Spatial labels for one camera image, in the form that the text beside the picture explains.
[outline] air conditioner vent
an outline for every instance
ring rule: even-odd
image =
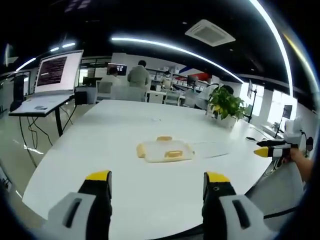
[[[192,26],[185,32],[185,35],[204,42],[212,47],[236,40],[229,33],[205,19]]]

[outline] laptop screen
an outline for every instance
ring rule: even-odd
[[[42,59],[34,92],[73,90],[82,53],[73,51]]]

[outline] laptop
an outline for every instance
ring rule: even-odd
[[[41,59],[34,94],[22,102],[15,114],[47,114],[68,101],[75,91],[75,80],[83,50],[64,52]]]

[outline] white flower pot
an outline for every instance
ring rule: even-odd
[[[225,119],[221,120],[221,115],[217,116],[217,120],[216,122],[218,123],[218,125],[220,125],[221,127],[224,127],[226,129],[232,129],[236,123],[237,119],[235,117],[232,116],[227,116]]]

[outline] green leaves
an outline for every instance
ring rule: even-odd
[[[224,87],[217,87],[213,90],[209,100],[211,110],[215,106],[220,106],[218,113],[221,120],[225,119],[229,115],[236,117],[237,120],[243,118],[246,107],[244,107],[244,101],[240,97],[235,97],[230,94]]]

